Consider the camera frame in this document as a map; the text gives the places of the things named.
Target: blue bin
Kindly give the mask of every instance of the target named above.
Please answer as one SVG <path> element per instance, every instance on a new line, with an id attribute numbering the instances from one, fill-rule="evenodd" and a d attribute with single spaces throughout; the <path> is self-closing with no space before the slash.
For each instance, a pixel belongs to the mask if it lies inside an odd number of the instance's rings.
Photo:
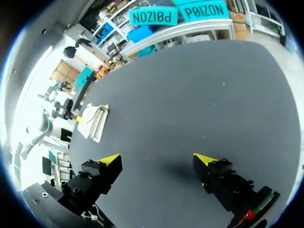
<path id="1" fill-rule="evenodd" d="M 129 32 L 128 40 L 132 40 L 134 43 L 137 43 L 151 36 L 154 32 L 155 31 L 152 26 L 143 25 Z"/>
<path id="2" fill-rule="evenodd" d="M 84 70 L 79 74 L 76 81 L 73 83 L 73 88 L 76 91 L 79 91 L 86 84 L 87 78 L 91 76 L 93 70 L 88 67 L 85 67 Z"/>

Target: cardboard box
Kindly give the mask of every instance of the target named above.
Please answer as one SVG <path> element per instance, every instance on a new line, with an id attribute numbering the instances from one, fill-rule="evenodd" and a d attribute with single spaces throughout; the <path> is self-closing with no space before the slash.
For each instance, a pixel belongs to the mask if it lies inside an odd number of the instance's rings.
<path id="1" fill-rule="evenodd" d="M 245 15 L 242 13 L 234 13 L 229 11 L 230 18 L 233 20 L 233 22 L 237 23 L 245 23 Z"/>
<path id="2" fill-rule="evenodd" d="M 75 70 L 74 68 L 72 68 L 70 70 L 70 72 L 67 74 L 67 77 L 72 79 L 73 81 L 76 81 L 76 79 L 78 78 L 79 76 L 79 71 Z"/>
<path id="3" fill-rule="evenodd" d="M 68 64 L 66 64 L 65 62 L 61 62 L 57 66 L 57 71 L 61 72 L 65 76 L 67 76 L 67 74 L 70 72 L 70 70 L 71 70 L 71 67 Z"/>
<path id="4" fill-rule="evenodd" d="M 234 34 L 236 40 L 247 40 L 247 27 L 245 23 L 245 15 L 242 13 L 229 12 L 230 18 L 233 20 Z"/>
<path id="5" fill-rule="evenodd" d="M 61 72 L 55 70 L 51 76 L 52 80 L 63 82 L 67 76 L 62 74 Z"/>
<path id="6" fill-rule="evenodd" d="M 118 4 L 117 9 L 121 9 L 122 7 L 124 7 L 126 4 L 128 4 L 128 0 L 123 0 L 121 3 Z"/>
<path id="7" fill-rule="evenodd" d="M 236 40 L 247 40 L 246 24 L 233 23 Z"/>

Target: floor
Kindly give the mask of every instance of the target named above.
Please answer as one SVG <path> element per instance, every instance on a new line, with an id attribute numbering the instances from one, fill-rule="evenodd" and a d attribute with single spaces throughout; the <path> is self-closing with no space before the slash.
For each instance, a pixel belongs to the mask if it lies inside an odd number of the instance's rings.
<path id="1" fill-rule="evenodd" d="M 304 64 L 297 52 L 290 53 L 283 47 L 279 41 L 266 34 L 255 32 L 249 33 L 247 40 L 262 44 L 273 55 L 294 94 L 295 103 L 298 109 L 299 121 L 301 126 L 301 135 L 304 135 Z M 304 168 L 304 139 L 301 141 L 301 157 L 299 162 L 298 174 L 295 180 L 294 189 L 289 200 L 292 200 L 303 177 Z"/>

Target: blue container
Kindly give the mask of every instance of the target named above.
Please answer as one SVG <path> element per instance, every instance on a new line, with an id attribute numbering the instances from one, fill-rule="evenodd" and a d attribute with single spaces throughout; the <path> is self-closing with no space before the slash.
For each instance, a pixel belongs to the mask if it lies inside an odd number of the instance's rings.
<path id="1" fill-rule="evenodd" d="M 104 24 L 104 29 L 108 30 L 109 32 L 111 32 L 113 30 L 113 27 L 111 25 L 109 25 L 108 23 Z"/>
<path id="2" fill-rule="evenodd" d="M 128 33 L 128 40 L 132 40 L 134 43 L 137 43 L 154 33 L 152 26 L 142 25 L 131 32 Z"/>
<path id="3" fill-rule="evenodd" d="M 86 84 L 87 78 L 91 76 L 93 70 L 91 70 L 88 67 L 85 67 L 84 70 L 80 73 L 80 75 L 77 77 L 76 81 L 73 83 L 73 88 L 75 88 L 76 91 L 79 91 L 84 87 Z"/>
<path id="4" fill-rule="evenodd" d="M 145 49 L 139 51 L 136 55 L 137 58 L 147 56 L 153 52 L 156 52 L 156 48 L 154 45 L 146 47 Z"/>

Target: screw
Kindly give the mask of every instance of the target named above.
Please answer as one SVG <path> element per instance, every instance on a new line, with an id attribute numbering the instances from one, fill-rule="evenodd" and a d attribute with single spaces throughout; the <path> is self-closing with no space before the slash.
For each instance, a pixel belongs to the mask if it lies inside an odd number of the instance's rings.
<path id="1" fill-rule="evenodd" d="M 48 193 L 47 192 L 43 192 L 41 195 L 42 195 L 43 198 L 48 197 Z"/>
<path id="2" fill-rule="evenodd" d="M 73 192 L 74 192 L 74 193 L 79 193 L 79 192 L 80 192 L 80 189 L 79 189 L 79 188 L 74 188 L 74 189 L 73 189 Z"/>

